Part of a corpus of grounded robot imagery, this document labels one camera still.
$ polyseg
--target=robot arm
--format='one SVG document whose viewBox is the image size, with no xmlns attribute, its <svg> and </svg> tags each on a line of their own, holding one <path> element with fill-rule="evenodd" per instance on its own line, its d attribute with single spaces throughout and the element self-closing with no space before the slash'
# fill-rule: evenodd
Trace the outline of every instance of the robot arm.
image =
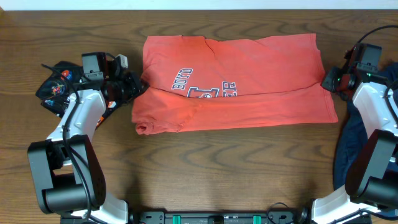
<svg viewBox="0 0 398 224">
<path fill-rule="evenodd" d="M 398 129 L 392 113 L 398 108 L 388 80 L 377 75 L 380 54 L 380 47 L 358 43 L 347 53 L 344 67 L 332 68 L 322 83 L 344 100 L 352 97 L 368 143 L 349 168 L 346 184 L 313 202 L 311 218 L 316 223 L 344 223 L 361 214 L 398 209 L 398 174 L 387 170 L 396 157 Z"/>
<path fill-rule="evenodd" d="M 118 60 L 118 64 L 127 64 L 123 56 L 118 56 L 114 58 L 115 60 Z M 109 77 L 109 73 L 113 71 L 111 66 L 106 66 L 107 64 L 110 62 L 106 60 L 104 53 L 83 54 L 81 72 L 84 75 L 77 83 L 79 97 L 75 92 L 69 94 L 67 86 L 64 86 L 64 81 L 68 77 L 60 75 L 51 76 L 37 94 L 43 97 L 40 98 L 43 104 L 54 101 L 65 102 L 64 107 L 66 107 L 65 111 L 57 111 L 59 107 L 54 104 L 45 105 L 46 108 L 53 106 L 49 110 L 57 115 L 62 114 L 61 122 L 45 141 L 33 142 L 28 148 L 39 207 L 44 213 L 61 215 L 61 223 L 117 224 L 129 221 L 127 203 L 116 199 L 106 191 L 105 178 L 91 141 L 97 125 L 117 108 L 109 108 L 107 105 L 120 105 L 137 97 L 143 92 L 143 86 L 135 74 L 120 74 L 125 69 L 123 66 L 116 67 L 115 75 Z M 67 141 L 73 150 L 76 164 L 71 162 L 65 149 L 63 132 L 67 119 L 70 119 Z M 55 175 L 54 170 L 63 166 L 73 166 L 73 173 Z M 81 170 L 83 178 L 80 178 L 76 167 Z M 83 179 L 90 197 L 84 189 Z M 88 200 L 92 212 L 89 218 L 83 219 L 87 213 Z"/>
</svg>

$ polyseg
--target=orange t-shirt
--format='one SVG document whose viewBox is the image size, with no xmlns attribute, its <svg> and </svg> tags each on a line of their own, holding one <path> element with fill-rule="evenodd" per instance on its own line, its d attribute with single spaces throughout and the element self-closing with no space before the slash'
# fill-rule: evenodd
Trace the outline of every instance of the orange t-shirt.
<svg viewBox="0 0 398 224">
<path fill-rule="evenodd" d="M 324 74 L 315 34 L 148 37 L 132 121 L 139 134 L 337 122 Z"/>
</svg>

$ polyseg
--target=wooden table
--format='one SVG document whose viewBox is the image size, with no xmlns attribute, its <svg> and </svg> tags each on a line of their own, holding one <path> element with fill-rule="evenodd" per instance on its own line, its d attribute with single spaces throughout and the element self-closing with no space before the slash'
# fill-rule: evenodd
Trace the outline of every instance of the wooden table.
<svg viewBox="0 0 398 224">
<path fill-rule="evenodd" d="M 317 33 L 325 70 L 367 31 L 398 24 L 397 11 L 73 11 L 4 12 L 0 17 L 0 220 L 59 223 L 37 206 L 27 161 L 59 118 L 34 95 L 50 75 L 41 63 L 81 64 L 81 54 L 123 54 L 142 72 L 148 35 L 204 35 L 216 40 Z M 383 47 L 381 64 L 398 59 L 398 30 L 367 42 Z M 333 191 L 332 168 L 346 103 L 333 97 L 339 122 L 138 136 L 131 105 L 96 131 L 93 147 L 107 189 L 145 207 L 176 210 L 265 210 L 298 207 Z"/>
</svg>

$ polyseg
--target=black cable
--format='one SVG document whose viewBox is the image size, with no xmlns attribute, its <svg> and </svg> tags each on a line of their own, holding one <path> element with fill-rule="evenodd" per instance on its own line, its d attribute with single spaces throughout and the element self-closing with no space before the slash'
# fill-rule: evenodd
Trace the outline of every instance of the black cable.
<svg viewBox="0 0 398 224">
<path fill-rule="evenodd" d="M 70 150 L 73 153 L 73 155 L 75 155 L 80 160 L 80 162 L 82 162 L 85 165 L 85 167 L 87 167 L 88 169 L 88 163 L 82 158 L 82 156 L 79 153 L 77 153 L 74 149 L 70 148 Z"/>
<path fill-rule="evenodd" d="M 54 69 L 56 69 L 56 68 L 58 68 L 58 69 L 61 69 L 61 68 L 63 68 L 63 69 L 66 69 L 66 68 L 81 68 L 81 66 L 79 66 L 79 65 L 75 65 L 75 66 L 56 66 L 56 67 L 53 67 L 53 68 L 54 68 Z M 84 72 L 82 72 L 81 75 L 82 75 L 83 77 L 85 77 L 85 78 L 87 79 L 87 81 L 91 82 L 91 79 L 88 78 L 88 77 L 84 74 Z"/>
<path fill-rule="evenodd" d="M 375 217 L 378 217 L 378 218 L 381 218 L 381 219 L 384 219 L 384 220 L 388 220 L 388 221 L 397 221 L 398 220 L 398 216 L 388 217 L 388 216 L 385 216 L 385 215 L 380 215 L 380 214 L 375 213 L 375 212 L 371 212 L 371 211 L 366 210 L 366 209 L 361 209 L 361 212 L 366 212 L 366 213 L 371 214 L 371 215 L 373 215 Z"/>
<path fill-rule="evenodd" d="M 275 205 L 284 205 L 286 208 L 289 208 L 289 207 L 288 207 L 285 203 L 283 203 L 283 202 L 277 202 L 277 203 L 271 205 L 271 206 L 268 208 L 268 211 L 267 211 L 267 219 L 268 219 L 272 224 L 276 224 L 276 223 L 275 223 L 271 218 L 269 218 L 269 211 L 270 211 Z"/>
<path fill-rule="evenodd" d="M 392 109 L 391 103 L 390 103 L 390 96 L 388 95 L 388 92 L 391 88 L 394 88 L 398 83 L 398 79 L 393 81 L 390 85 L 387 86 L 386 90 L 384 91 L 384 101 L 386 102 L 386 105 L 388 107 L 388 110 L 390 111 L 390 114 L 392 115 L 392 117 L 394 118 L 394 121 L 396 122 L 396 125 L 398 125 L 398 116 L 395 113 L 394 109 Z"/>
<path fill-rule="evenodd" d="M 366 209 L 359 209 L 358 211 L 356 211 L 354 213 L 351 213 L 351 214 L 349 214 L 349 215 L 347 215 L 347 216 L 345 216 L 343 218 L 339 218 L 339 219 L 333 221 L 332 223 L 340 223 L 340 222 L 343 222 L 343 221 L 345 221 L 345 220 L 347 220 L 349 218 L 353 218 L 353 217 L 355 217 L 357 215 L 362 216 L 363 213 L 367 213 L 367 214 L 373 215 L 375 217 L 378 217 L 378 218 L 381 218 L 381 219 L 387 220 L 387 221 L 397 221 L 398 220 L 398 216 L 388 217 L 388 216 L 385 216 L 385 215 L 380 215 L 380 214 L 378 214 L 376 212 L 371 212 L 371 211 L 366 210 Z"/>
<path fill-rule="evenodd" d="M 357 43 L 360 43 L 360 42 L 361 42 L 363 39 L 365 39 L 369 34 L 372 34 L 373 32 L 376 32 L 376 31 L 381 30 L 381 29 L 387 29 L 387 28 L 398 28 L 398 26 L 397 26 L 397 25 L 388 25 L 388 26 L 378 27 L 378 28 L 376 28 L 376 29 L 374 29 L 374 30 L 369 31 L 367 34 L 363 35 L 363 37 L 361 37 L 360 40 L 357 41 Z"/>
<path fill-rule="evenodd" d="M 42 64 L 43 67 L 50 69 L 51 71 L 53 71 L 57 76 L 60 76 L 62 78 L 63 81 L 65 81 L 67 83 L 67 85 L 69 86 L 69 88 L 71 88 L 73 90 L 73 92 L 75 92 L 76 94 L 76 100 L 75 100 L 75 105 L 73 106 L 70 114 L 68 115 L 68 118 L 65 122 L 65 124 L 62 127 L 62 141 L 63 141 L 63 145 L 65 146 L 65 151 L 68 154 L 69 159 L 71 160 L 74 168 L 76 169 L 76 172 L 78 173 L 80 180 L 83 184 L 83 188 L 85 190 L 86 193 L 86 198 L 87 198 L 87 213 L 85 217 L 82 217 L 84 220 L 89 220 L 90 219 L 90 215 L 91 215 L 91 199 L 90 199 L 90 192 L 88 191 L 88 185 L 86 182 L 85 177 L 83 176 L 83 173 L 75 159 L 75 157 L 72 155 L 72 148 L 69 146 L 69 143 L 67 141 L 67 132 L 69 132 L 69 125 L 70 122 L 72 120 L 73 115 L 75 114 L 79 104 L 80 104 L 80 96 L 79 93 L 77 92 L 76 88 L 73 86 L 72 82 L 70 80 L 68 80 L 67 78 L 65 78 L 59 71 L 57 71 L 56 69 L 49 67 L 48 65 L 44 65 Z"/>
<path fill-rule="evenodd" d="M 116 59 L 115 56 L 111 55 L 110 53 L 106 53 L 106 55 L 111 57 L 113 60 L 115 60 L 117 65 L 118 65 L 118 67 L 116 68 L 116 71 L 114 73 L 115 78 L 117 78 L 119 76 L 119 73 L 120 73 L 120 70 L 121 70 L 122 66 L 120 65 L 119 61 Z"/>
</svg>

